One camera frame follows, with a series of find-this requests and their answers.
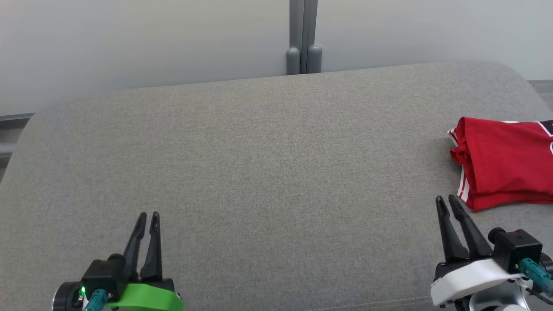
couch cushion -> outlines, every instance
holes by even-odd
[[[156,210],[164,274],[189,310],[428,310],[443,258],[434,198],[459,184],[446,131],[461,116],[553,113],[490,63],[123,90],[47,108],[0,185],[0,305],[48,308],[58,285],[122,252],[138,214]],[[552,206],[474,219],[485,234],[525,229],[553,253]]]

white stripe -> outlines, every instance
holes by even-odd
[[[547,128],[545,128],[545,126],[543,124],[541,124],[541,122],[536,122],[537,124],[539,124],[541,126],[541,128],[544,129],[545,133],[547,135],[549,135],[549,137],[553,137],[553,134],[550,134],[549,131],[547,130]]]
[[[457,191],[457,196],[459,198],[463,195],[463,186],[465,185],[465,168],[461,165],[461,182],[459,183],[459,190]]]
[[[452,128],[449,131],[447,131],[447,134],[450,136],[451,140],[453,141],[453,144],[455,144],[455,147],[458,147],[457,144],[457,133],[455,133],[455,129]],[[457,191],[457,196],[461,198],[463,201],[467,201],[468,198],[468,180],[465,178],[465,166],[461,165],[461,181],[459,182],[459,190]]]
[[[468,186],[468,179],[465,178],[465,189],[463,191],[463,195],[461,195],[461,200],[467,201],[468,200],[468,192],[471,189],[471,187]]]
[[[451,140],[453,141],[453,144],[455,144],[455,147],[459,146],[457,144],[457,133],[455,133],[455,129],[452,128],[449,131],[447,131],[447,134],[450,136]]]

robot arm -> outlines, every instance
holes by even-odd
[[[530,294],[550,303],[541,293],[553,296],[553,261],[541,252],[542,244],[524,230],[495,228],[488,235],[492,250],[467,213],[466,204],[456,195],[450,195],[449,202],[469,250],[459,241],[447,206],[438,196],[445,262],[436,267],[430,289],[433,304],[444,308],[446,303],[454,303],[458,311],[514,311],[514,306],[528,310],[525,299]]]
[[[163,278],[159,214],[150,224],[150,245],[144,267],[137,272],[140,241],[144,237],[146,213],[141,213],[123,255],[94,260],[80,281],[65,282],[52,302],[53,311],[97,311],[104,307],[126,311],[182,311],[173,280]]]

red cloth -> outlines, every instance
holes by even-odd
[[[462,165],[457,195],[473,211],[512,202],[553,203],[553,120],[499,122],[462,117],[448,134]]]

cable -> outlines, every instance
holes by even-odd
[[[530,287],[526,287],[525,289],[527,292],[530,293],[530,295],[534,295],[536,296],[539,300],[545,302],[546,304],[549,304],[549,305],[553,305],[553,301],[543,297],[542,295],[540,295],[538,292],[536,292],[535,290],[531,289]]]
[[[97,289],[94,291],[94,293],[90,297],[90,300],[88,301],[88,304],[83,310],[84,311],[102,311],[103,307],[107,303],[107,299],[109,299],[108,293],[103,289]]]

